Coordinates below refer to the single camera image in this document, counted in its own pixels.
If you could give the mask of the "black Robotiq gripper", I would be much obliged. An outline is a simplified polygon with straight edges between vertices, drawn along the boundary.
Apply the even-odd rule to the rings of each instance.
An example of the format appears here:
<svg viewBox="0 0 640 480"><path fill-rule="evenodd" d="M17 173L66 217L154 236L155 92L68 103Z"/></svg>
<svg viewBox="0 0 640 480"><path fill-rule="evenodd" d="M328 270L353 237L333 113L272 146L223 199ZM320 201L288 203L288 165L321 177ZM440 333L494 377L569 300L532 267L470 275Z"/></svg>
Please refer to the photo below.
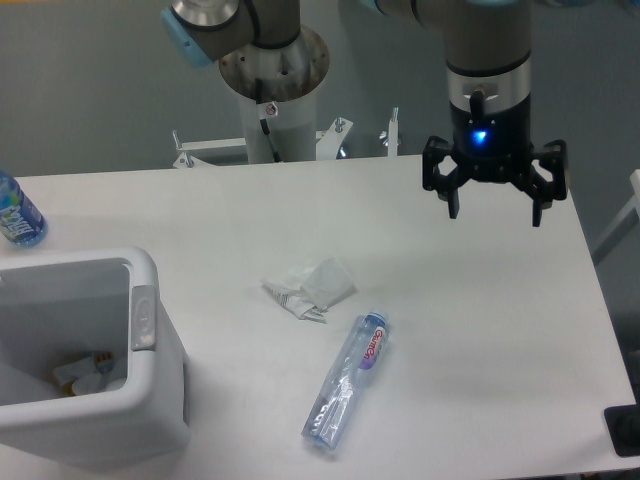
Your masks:
<svg viewBox="0 0 640 480"><path fill-rule="evenodd" d="M447 203L450 219L459 213L460 187L470 179L514 185L532 201L532 226L539 227L543 211L568 195L568 148L557 139L536 149L530 139L531 98L473 122L471 113L450 105L454 144L430 136L422 153L422 188L435 191ZM455 167L443 174L450 157Z"/></svg>

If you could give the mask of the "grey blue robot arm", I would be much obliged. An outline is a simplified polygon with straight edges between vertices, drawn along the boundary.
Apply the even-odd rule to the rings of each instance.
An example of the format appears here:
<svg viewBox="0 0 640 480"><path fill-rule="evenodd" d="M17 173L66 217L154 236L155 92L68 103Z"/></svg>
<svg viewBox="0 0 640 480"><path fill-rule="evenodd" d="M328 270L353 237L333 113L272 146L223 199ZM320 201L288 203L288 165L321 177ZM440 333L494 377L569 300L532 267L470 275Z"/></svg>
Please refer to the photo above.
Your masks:
<svg viewBox="0 0 640 480"><path fill-rule="evenodd" d="M532 221L568 194L567 147L530 140L531 5L527 1L375 1L378 13L443 35L453 137L429 138L422 185L459 211L468 181L511 184L532 202ZM195 66L217 63L251 105L250 120L271 161L283 159L279 108L316 91L329 55L300 20L296 1L174 1L161 20Z"/></svg>

